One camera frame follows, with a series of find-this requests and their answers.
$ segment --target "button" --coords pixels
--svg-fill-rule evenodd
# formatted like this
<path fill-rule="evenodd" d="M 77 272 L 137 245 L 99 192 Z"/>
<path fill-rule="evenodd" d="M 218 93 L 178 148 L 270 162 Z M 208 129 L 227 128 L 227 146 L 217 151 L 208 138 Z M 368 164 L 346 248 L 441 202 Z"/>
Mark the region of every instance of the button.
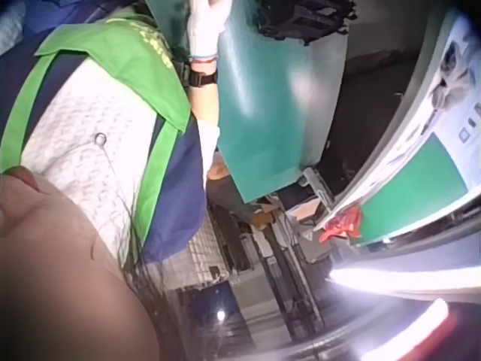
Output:
<path fill-rule="evenodd" d="M 107 136 L 104 133 L 97 133 L 95 134 L 94 142 L 99 147 L 103 147 L 105 146 L 105 143 L 107 143 Z"/>

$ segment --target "watch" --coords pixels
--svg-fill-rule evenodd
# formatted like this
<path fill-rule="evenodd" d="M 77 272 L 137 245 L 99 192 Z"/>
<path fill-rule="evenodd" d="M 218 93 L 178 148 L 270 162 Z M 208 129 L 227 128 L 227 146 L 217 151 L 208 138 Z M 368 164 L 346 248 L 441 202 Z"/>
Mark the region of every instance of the watch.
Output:
<path fill-rule="evenodd" d="M 202 88 L 204 85 L 217 84 L 217 69 L 216 72 L 210 75 L 193 71 L 189 72 L 189 85 L 195 88 Z"/>

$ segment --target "sleeve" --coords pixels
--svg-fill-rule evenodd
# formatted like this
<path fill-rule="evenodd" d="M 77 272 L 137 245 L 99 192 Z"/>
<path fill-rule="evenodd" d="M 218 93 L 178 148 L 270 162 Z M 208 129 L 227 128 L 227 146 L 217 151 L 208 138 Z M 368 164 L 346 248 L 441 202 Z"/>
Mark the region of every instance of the sleeve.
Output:
<path fill-rule="evenodd" d="M 198 134 L 201 139 L 202 165 L 204 187 L 207 181 L 207 172 L 212 166 L 213 154 L 216 151 L 217 140 L 219 139 L 220 130 L 218 126 L 213 125 L 205 120 L 197 120 Z"/>

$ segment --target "green vest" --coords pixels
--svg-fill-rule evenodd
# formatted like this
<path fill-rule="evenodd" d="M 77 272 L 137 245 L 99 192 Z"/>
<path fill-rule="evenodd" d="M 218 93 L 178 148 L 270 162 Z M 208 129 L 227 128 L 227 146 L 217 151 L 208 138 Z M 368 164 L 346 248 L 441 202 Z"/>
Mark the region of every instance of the green vest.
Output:
<path fill-rule="evenodd" d="M 134 212 L 134 228 L 143 245 L 175 140 L 186 131 L 190 116 L 189 100 L 170 54 L 153 27 L 136 20 L 110 19 L 104 23 L 64 25 L 52 32 L 35 53 L 39 60 L 26 78 L 8 118 L 0 146 L 0 171 L 20 164 L 38 90 L 50 64 L 63 50 L 87 53 L 165 119 L 147 162 Z"/>

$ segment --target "white glove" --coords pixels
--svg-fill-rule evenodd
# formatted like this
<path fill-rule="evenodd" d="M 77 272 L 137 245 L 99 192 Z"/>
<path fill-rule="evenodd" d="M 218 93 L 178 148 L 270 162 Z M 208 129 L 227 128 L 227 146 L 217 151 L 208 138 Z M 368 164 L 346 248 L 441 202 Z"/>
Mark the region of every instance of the white glove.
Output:
<path fill-rule="evenodd" d="M 231 13 L 232 0 L 189 0 L 190 17 L 187 25 L 190 55 L 209 60 L 217 56 L 219 35 Z"/>

